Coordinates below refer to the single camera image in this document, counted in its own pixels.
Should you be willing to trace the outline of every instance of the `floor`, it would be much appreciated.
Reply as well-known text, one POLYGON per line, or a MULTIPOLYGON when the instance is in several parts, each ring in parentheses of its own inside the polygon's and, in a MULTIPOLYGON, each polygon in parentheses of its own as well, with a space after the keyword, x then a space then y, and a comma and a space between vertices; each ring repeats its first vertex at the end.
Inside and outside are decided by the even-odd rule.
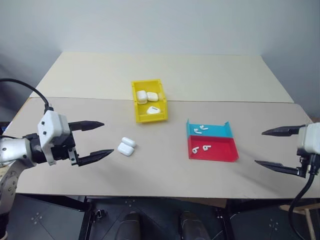
MULTIPOLYGON (((211 206, 169 198, 96 199, 97 209, 107 216, 93 224, 90 240, 114 240, 120 222, 132 211, 140 213, 143 240, 180 240, 179 215, 195 213, 209 236, 223 240, 219 219, 211 206)), ((320 237, 319 215, 311 211, 320 237)), ((77 240, 84 213, 17 195, 10 212, 8 240, 77 240)), ((304 216, 295 214, 298 230, 310 239, 304 216)), ((231 217, 236 240, 297 240, 288 224, 287 212, 278 207, 235 214, 231 217)))

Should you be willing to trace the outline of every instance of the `white earbud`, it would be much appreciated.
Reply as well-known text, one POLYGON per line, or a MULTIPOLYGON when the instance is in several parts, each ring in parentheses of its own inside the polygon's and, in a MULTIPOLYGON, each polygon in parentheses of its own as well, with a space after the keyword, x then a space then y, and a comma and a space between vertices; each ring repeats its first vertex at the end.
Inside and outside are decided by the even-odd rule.
POLYGON ((204 125, 200 125, 201 130, 208 130, 209 128, 205 127, 204 125))
POLYGON ((193 129, 193 131, 194 131, 195 134, 202 134, 202 132, 200 132, 200 131, 198 131, 198 130, 199 130, 198 128, 193 129))
POLYGON ((202 146, 203 151, 208 151, 209 148, 211 148, 211 145, 203 145, 202 146))
POLYGON ((199 147, 196 146, 196 147, 192 148, 192 152, 193 152, 194 154, 196 154, 196 153, 198 152, 198 149, 199 149, 199 147))

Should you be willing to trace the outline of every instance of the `yellow plastic tray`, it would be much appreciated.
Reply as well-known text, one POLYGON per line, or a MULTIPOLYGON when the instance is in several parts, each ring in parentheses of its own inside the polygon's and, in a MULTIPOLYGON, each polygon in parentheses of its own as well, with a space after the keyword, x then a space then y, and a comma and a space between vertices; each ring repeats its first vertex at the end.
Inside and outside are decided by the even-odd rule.
POLYGON ((135 110, 135 121, 137 123, 156 122, 168 119, 167 100, 160 79, 132 81, 131 85, 135 110), (159 96, 159 101, 148 101, 146 104, 138 104, 136 92, 140 90, 157 93, 159 96), (151 106, 160 109, 161 112, 156 114, 147 114, 147 110, 151 106))

